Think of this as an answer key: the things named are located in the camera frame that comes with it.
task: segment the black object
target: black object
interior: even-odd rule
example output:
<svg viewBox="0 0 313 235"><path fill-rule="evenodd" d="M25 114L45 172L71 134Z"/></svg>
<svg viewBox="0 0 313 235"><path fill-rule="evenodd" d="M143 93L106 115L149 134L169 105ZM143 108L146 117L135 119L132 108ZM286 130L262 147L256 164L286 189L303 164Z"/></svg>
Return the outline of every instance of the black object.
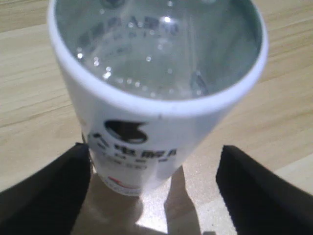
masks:
<svg viewBox="0 0 313 235"><path fill-rule="evenodd" d="M0 225L1 235L68 235L84 201L89 180L88 146L76 144L51 182L18 213Z"/></svg>
<svg viewBox="0 0 313 235"><path fill-rule="evenodd" d="M144 122L130 122L120 120L109 120L104 123L106 130L118 140L126 143L144 143L147 135L138 128Z"/></svg>
<svg viewBox="0 0 313 235"><path fill-rule="evenodd" d="M239 235L313 234L313 197L235 146L224 146L216 175Z"/></svg>
<svg viewBox="0 0 313 235"><path fill-rule="evenodd" d="M0 235L70 234L90 181L86 144L77 143L51 165L1 193L1 206L3 202L11 205L10 202L18 197L24 200L23 190L34 188L34 181L41 184L49 181L47 172L54 172L50 183L29 204L0 225ZM184 187L177 188L182 185L176 184L177 180L184 180L181 168L173 175L164 205L169 220L173 208L177 210L177 192L185 190ZM278 178L240 149L234 146L223 148L216 180L239 235L313 234L313 197ZM180 195L189 198L186 192ZM194 214L194 221L190 223L197 224L197 212L192 201L188 201L182 206L190 208ZM168 224L172 235L180 233L179 229L179 224Z"/></svg>

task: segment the clear liquid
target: clear liquid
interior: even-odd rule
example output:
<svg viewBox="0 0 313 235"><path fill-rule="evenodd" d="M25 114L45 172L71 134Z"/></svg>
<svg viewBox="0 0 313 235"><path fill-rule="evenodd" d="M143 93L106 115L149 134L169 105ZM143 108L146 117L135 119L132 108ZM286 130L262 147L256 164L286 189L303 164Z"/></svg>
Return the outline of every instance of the clear liquid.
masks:
<svg viewBox="0 0 313 235"><path fill-rule="evenodd" d="M69 7L73 1L57 5L66 45L96 77L131 94L214 94L240 80L259 52L257 23L236 1L125 0L111 8L85 0Z"/></svg>

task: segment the water bubble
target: water bubble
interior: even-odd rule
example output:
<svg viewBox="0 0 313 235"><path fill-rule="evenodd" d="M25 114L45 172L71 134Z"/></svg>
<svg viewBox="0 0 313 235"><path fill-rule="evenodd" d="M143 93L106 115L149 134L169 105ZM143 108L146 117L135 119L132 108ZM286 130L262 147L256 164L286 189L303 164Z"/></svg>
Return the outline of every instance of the water bubble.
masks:
<svg viewBox="0 0 313 235"><path fill-rule="evenodd" d="M93 65L94 66L98 66L100 63L99 63L99 58L98 57L94 57L93 59Z"/></svg>
<svg viewBox="0 0 313 235"><path fill-rule="evenodd" d="M103 75L103 78L108 80L109 77L111 77L112 73L111 72L106 72L104 75Z"/></svg>
<svg viewBox="0 0 313 235"><path fill-rule="evenodd" d="M83 55L82 53L78 53L78 54L77 54L77 58L78 58L78 59L83 58L83 56L84 56L84 55Z"/></svg>

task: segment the wooden table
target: wooden table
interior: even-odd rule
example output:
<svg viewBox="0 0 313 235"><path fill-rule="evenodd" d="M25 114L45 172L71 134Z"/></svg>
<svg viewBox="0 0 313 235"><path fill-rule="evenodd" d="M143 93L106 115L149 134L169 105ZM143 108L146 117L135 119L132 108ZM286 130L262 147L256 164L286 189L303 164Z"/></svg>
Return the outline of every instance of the wooden table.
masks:
<svg viewBox="0 0 313 235"><path fill-rule="evenodd" d="M113 210L110 202L117 196L94 175L74 235L100 235L104 230L159 234L167 233L168 227L177 228L179 234L199 230L236 234L215 181L224 144L238 146L313 194L313 1L256 3L269 30L268 64L258 85L184 163L191 200L181 194L180 177L177 194L167 205L168 222L164 201L170 182L140 201L123 199ZM0 1L0 191L32 175L81 139L49 45L46 7L46 0ZM134 210L126 216L130 204Z"/></svg>

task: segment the wooden surface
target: wooden surface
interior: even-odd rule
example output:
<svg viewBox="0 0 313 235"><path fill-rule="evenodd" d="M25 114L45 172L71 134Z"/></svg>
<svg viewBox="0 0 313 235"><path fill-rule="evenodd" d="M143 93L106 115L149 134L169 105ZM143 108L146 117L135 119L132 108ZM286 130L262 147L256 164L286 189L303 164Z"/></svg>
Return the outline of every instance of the wooden surface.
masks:
<svg viewBox="0 0 313 235"><path fill-rule="evenodd" d="M268 64L259 84L183 165L189 197L180 177L166 209L170 182L139 201L120 199L113 209L119 197L94 175L74 235L236 234L215 182L223 144L313 194L313 1L255 2L268 26ZM80 141L49 45L46 6L46 0L0 1L0 191Z"/></svg>

